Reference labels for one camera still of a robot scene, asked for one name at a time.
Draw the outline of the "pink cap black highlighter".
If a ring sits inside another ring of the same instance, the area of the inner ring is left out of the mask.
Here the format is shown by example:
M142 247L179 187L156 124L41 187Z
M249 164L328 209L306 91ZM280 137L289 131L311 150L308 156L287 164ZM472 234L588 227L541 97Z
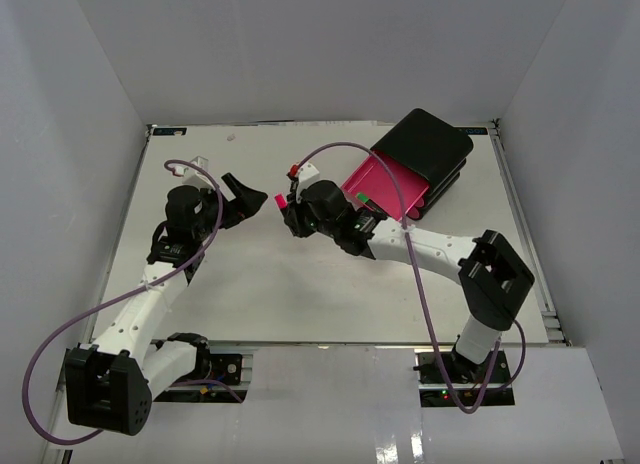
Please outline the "pink cap black highlighter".
M287 210L287 207L288 207L288 203L287 203L286 198L282 194L277 194L274 197L274 199L275 199L275 202L277 204L277 207L278 207L279 211L282 214L285 214L286 210Z

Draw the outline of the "green cap black highlighter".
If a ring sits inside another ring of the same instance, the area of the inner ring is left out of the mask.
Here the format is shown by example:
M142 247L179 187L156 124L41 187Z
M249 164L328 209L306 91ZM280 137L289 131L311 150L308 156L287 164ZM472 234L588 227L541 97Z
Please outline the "green cap black highlighter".
M371 211L378 213L380 215L384 215L387 216L386 211L380 207L373 199L371 199L370 197L368 197L367 195L365 195L362 192L359 192L356 195L356 198L368 209L370 209Z

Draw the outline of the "black pink drawer organizer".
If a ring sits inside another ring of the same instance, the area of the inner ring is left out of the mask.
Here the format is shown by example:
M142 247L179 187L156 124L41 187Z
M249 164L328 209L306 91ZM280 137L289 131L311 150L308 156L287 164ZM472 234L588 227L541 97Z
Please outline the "black pink drawer organizer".
M419 221L460 177L472 150L468 135L416 108L371 147L341 188L359 203L356 195L364 193L397 221Z

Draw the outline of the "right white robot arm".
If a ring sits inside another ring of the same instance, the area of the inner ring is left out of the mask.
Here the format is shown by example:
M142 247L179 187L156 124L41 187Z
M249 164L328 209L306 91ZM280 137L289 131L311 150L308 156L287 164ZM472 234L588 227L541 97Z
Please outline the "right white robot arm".
M275 200L295 237L320 233L349 255L415 265L460 285L470 317L454 345L452 372L466 383L486 373L489 353L515 323L535 282L501 233L460 237L404 228L366 207L355 208L328 180Z

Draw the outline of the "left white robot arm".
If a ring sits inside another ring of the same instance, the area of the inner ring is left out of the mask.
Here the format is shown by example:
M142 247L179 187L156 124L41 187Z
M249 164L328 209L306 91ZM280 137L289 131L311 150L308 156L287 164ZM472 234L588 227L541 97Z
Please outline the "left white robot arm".
M87 348L68 352L65 364L70 423L136 435L151 404L182 380L211 375L209 341L195 333L154 335L177 298L188 288L214 229L228 229L254 216L267 199L232 174L222 177L234 197L227 200L194 175L171 189L165 219L152 238L141 293L127 299L109 327Z

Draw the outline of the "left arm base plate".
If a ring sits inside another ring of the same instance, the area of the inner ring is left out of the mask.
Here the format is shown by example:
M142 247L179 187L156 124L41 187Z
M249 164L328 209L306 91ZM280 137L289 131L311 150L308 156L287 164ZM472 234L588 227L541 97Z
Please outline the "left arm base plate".
M179 361L178 378L169 387L239 385L243 362L244 356L239 353L193 353Z

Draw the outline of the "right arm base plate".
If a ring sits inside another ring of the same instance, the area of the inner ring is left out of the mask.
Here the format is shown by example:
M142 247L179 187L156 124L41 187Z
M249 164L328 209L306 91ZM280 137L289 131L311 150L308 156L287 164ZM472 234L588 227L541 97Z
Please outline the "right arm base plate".
M482 364L474 364L456 353L445 351L442 353L442 360L453 384L481 384L488 369L490 356ZM419 373L419 381L422 384L445 383L433 352L418 353L413 370ZM505 384L510 378L511 373L506 355L503 351L499 351L489 383Z

